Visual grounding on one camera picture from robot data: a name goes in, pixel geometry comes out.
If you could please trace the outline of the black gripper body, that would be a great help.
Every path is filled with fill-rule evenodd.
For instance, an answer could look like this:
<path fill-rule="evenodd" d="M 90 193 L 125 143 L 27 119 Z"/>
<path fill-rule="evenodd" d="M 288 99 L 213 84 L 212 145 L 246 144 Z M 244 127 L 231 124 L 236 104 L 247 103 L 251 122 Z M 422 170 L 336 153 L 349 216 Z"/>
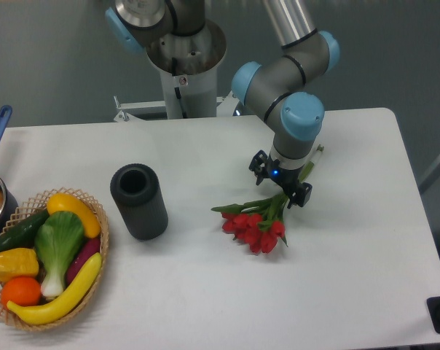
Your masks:
<path fill-rule="evenodd" d="M 293 195 L 299 184 L 299 173 L 305 164 L 305 159 L 291 159 L 280 154 L 272 147 L 266 162 L 267 174 L 278 184 L 287 195 Z"/>

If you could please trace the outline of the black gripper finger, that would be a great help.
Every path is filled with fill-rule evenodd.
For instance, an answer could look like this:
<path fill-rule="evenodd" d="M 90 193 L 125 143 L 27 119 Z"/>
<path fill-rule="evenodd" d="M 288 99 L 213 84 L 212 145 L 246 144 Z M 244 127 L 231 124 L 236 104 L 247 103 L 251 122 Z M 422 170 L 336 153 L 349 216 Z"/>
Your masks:
<path fill-rule="evenodd" d="M 288 196 L 287 208 L 292 206 L 304 207 L 309 201 L 313 186 L 307 182 L 295 182 L 286 189 Z"/>
<path fill-rule="evenodd" d="M 259 150 L 251 159 L 248 169 L 256 177 L 256 185 L 260 185 L 264 179 L 269 179 L 267 171 L 268 156 L 263 150 Z"/>

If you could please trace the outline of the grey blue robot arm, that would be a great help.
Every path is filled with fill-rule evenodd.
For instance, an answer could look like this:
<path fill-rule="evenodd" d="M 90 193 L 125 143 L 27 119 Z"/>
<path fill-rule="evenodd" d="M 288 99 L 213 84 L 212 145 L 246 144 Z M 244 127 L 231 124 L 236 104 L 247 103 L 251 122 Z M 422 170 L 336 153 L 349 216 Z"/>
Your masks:
<path fill-rule="evenodd" d="M 250 170 L 278 184 L 291 205 L 312 191 L 305 160 L 321 131 L 325 109 L 304 92 L 306 84 L 339 61 L 336 39 L 319 31 L 303 1 L 266 1 L 282 55 L 263 66 L 251 61 L 232 78 L 231 91 L 274 133 L 269 152 L 258 152 Z M 213 117 L 217 69 L 227 50 L 223 31 L 205 16 L 203 1 L 113 1 L 105 17 L 127 50 L 143 51 L 160 73 L 170 119 Z"/>

